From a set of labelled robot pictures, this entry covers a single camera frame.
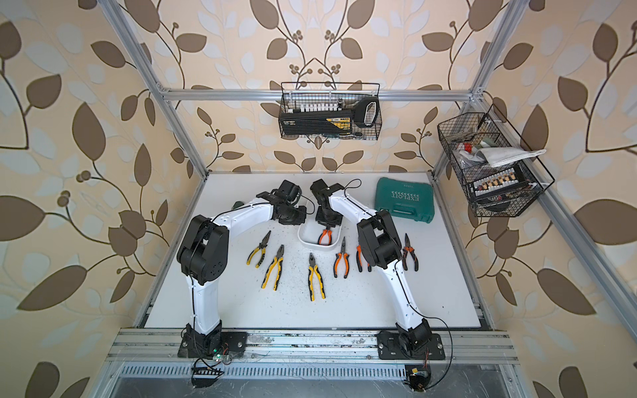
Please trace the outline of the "orange combination pliers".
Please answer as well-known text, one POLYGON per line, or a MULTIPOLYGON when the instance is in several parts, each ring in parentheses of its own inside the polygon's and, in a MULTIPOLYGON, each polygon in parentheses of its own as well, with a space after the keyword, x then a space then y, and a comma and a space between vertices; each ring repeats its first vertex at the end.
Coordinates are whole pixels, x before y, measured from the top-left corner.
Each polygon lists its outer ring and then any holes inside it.
POLYGON ((363 249, 361 245, 357 246, 357 252, 355 255, 355 260, 357 263, 358 271, 363 273, 364 270, 367 272, 372 272, 372 266, 368 263, 363 255, 363 249))

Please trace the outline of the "black red pliers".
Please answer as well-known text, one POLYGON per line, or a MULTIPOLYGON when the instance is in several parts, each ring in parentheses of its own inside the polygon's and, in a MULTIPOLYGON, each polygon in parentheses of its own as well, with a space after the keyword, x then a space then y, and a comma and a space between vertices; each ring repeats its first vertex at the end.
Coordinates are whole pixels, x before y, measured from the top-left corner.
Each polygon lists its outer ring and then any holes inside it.
POLYGON ((415 253, 415 249, 414 247, 411 245, 411 240, 409 238, 409 235, 406 233, 405 234, 405 245, 402 248, 402 257, 401 257, 401 263, 402 263, 402 268, 405 271, 409 270, 409 267, 407 265, 407 257, 411 257, 412 261, 413 261, 413 270, 415 272, 418 272, 419 270, 419 259, 415 253))

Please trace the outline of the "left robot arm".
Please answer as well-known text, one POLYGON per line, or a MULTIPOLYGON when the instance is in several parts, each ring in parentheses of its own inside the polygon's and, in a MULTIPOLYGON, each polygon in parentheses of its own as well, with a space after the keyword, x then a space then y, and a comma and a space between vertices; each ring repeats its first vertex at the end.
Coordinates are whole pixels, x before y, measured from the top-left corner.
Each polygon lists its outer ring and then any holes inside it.
POLYGON ((298 205, 301 196, 300 186, 285 180, 279 188, 258 194, 243 207, 213 218, 198 215, 190 221, 177 251, 192 305, 192 317, 178 352, 181 358, 212 359, 225 348, 236 349, 234 343, 245 340, 245 333, 237 333, 229 342, 223 339, 218 311, 218 279, 227 268, 230 240, 270 220, 282 225, 303 224, 307 208, 298 205))

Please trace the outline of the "orange long nose pliers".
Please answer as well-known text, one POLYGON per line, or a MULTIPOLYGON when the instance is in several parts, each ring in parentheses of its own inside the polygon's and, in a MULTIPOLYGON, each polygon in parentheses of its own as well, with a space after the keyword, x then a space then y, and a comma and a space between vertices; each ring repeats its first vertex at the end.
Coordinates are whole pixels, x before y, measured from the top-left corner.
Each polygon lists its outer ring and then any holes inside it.
POLYGON ((338 278, 338 266, 340 263, 344 264, 343 278, 348 278, 350 265, 349 254, 347 253, 347 240, 345 237, 342 239, 340 251, 336 254, 335 262, 333 263, 333 277, 338 278))

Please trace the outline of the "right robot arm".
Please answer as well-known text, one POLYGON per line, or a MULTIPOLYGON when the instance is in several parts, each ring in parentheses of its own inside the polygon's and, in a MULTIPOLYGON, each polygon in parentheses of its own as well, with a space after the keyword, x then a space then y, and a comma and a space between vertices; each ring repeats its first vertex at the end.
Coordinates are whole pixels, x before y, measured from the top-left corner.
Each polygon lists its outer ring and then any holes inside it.
POLYGON ((399 348, 407 358, 423 359, 431 352, 427 345, 432 341, 433 332, 406 282, 401 267, 402 245, 390 213, 363 205, 350 197, 346 187, 339 183, 330 186, 319 179, 311 184, 310 191, 317 201, 318 212, 327 221, 346 219, 357 227, 363 258, 378 269, 391 295, 399 348))

